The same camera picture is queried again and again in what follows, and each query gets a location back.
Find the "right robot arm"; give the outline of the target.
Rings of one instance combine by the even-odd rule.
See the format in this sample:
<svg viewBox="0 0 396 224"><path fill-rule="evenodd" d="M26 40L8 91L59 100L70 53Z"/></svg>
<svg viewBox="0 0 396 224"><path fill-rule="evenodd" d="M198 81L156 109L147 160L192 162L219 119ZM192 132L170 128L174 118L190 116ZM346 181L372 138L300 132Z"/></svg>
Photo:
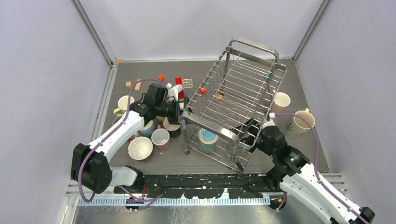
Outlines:
<svg viewBox="0 0 396 224"><path fill-rule="evenodd" d="M360 207L333 187L313 163L298 149L289 145L284 134L268 120L265 127L250 119L232 128L240 141L272 158L274 167L267 173L267 187L292 195L325 224L370 224L375 213Z"/></svg>

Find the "light blue faceted mug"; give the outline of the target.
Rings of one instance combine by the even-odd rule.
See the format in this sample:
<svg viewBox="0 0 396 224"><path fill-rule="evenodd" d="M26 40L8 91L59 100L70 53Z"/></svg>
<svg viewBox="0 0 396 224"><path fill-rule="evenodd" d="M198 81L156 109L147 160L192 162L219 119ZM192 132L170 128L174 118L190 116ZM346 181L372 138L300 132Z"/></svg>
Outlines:
<svg viewBox="0 0 396 224"><path fill-rule="evenodd" d="M146 126L144 126L141 130L139 130L139 133L141 136L144 137L151 137L152 133L156 130L156 125L153 120L148 122Z"/></svg>

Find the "cream mug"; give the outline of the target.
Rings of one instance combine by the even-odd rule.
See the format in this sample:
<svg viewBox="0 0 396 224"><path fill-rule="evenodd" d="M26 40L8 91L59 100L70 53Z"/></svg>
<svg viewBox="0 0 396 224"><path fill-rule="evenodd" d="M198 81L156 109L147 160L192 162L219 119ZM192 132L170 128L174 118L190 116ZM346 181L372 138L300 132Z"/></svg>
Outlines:
<svg viewBox="0 0 396 224"><path fill-rule="evenodd" d="M310 126L314 127L316 124L315 117L311 114L309 108L300 110L294 113L293 116L286 126L286 136L292 139L297 139L307 131L310 130Z"/></svg>

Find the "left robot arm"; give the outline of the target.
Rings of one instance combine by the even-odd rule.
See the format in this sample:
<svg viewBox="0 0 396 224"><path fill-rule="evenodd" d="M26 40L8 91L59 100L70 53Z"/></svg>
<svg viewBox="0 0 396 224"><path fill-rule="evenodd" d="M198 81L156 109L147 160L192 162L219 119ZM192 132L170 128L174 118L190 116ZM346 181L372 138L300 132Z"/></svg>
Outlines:
<svg viewBox="0 0 396 224"><path fill-rule="evenodd" d="M87 145L77 144L73 149L71 179L78 184L84 198L83 188L94 194L108 187L125 186L130 192L142 190L143 180L138 170L130 166L111 167L110 160L132 135L140 131L156 117L167 117L170 123L178 121L184 100L183 85L172 85L152 80L148 90L138 101L127 100L127 109L122 117L104 134Z"/></svg>

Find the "salmon pink mug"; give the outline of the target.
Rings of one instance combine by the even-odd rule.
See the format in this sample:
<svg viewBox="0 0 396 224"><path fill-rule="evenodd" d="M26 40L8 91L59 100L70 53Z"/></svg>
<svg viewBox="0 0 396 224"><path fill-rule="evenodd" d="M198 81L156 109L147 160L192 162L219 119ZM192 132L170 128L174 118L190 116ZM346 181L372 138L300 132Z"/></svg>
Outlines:
<svg viewBox="0 0 396 224"><path fill-rule="evenodd" d="M166 150L170 147L170 134L166 129L159 128L151 135L153 144L160 150Z"/></svg>

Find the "blue butterfly mug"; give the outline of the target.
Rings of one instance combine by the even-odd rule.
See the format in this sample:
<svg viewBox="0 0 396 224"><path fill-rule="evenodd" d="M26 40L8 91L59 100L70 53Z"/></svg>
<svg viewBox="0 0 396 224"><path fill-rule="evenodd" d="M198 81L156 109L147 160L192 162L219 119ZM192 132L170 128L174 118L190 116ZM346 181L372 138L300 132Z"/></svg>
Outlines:
<svg viewBox="0 0 396 224"><path fill-rule="evenodd" d="M210 154L215 150L216 142L218 141L218 135L201 128L198 132L198 148L205 154Z"/></svg>

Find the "pale yellow faceted mug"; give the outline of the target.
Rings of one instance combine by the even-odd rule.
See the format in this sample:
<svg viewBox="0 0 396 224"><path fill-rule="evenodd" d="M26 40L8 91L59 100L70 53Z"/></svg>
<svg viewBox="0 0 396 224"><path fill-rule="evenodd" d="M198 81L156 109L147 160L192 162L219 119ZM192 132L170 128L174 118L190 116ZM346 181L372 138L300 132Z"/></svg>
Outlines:
<svg viewBox="0 0 396 224"><path fill-rule="evenodd" d="M121 97L118 100L118 107L114 109L113 114L116 117L121 117L124 115L124 113L127 111L128 107L130 106L131 103L134 103L135 99L133 97L130 97L128 95L125 95Z"/></svg>

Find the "pink faceted mug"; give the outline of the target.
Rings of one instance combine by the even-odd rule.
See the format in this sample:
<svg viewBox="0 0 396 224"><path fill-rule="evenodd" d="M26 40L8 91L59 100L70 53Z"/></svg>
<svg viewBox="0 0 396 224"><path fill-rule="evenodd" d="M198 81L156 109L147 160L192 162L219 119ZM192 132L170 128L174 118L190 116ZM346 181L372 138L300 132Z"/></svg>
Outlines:
<svg viewBox="0 0 396 224"><path fill-rule="evenodd" d="M291 99L289 95L283 92L277 92L274 95L274 102L272 103L270 111L277 114L283 113L286 108L290 105Z"/></svg>

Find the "black mug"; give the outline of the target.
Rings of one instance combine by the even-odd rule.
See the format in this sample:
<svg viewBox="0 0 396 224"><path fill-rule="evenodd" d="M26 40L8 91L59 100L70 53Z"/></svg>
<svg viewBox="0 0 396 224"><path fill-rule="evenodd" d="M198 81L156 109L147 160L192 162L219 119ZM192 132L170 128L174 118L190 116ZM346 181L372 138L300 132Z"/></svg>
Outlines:
<svg viewBox="0 0 396 224"><path fill-rule="evenodd" d="M170 124L168 118L163 121L163 127L169 132L171 138L177 138L181 135L181 128L179 124Z"/></svg>

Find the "dark red mug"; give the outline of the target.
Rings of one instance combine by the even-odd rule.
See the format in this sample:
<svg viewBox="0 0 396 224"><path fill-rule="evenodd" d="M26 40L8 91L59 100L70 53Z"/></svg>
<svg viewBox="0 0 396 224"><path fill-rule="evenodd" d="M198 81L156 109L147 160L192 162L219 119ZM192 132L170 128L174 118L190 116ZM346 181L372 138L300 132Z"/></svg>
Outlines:
<svg viewBox="0 0 396 224"><path fill-rule="evenodd" d="M154 155L152 141L148 137L137 137L128 145L128 155L136 161L146 161Z"/></svg>

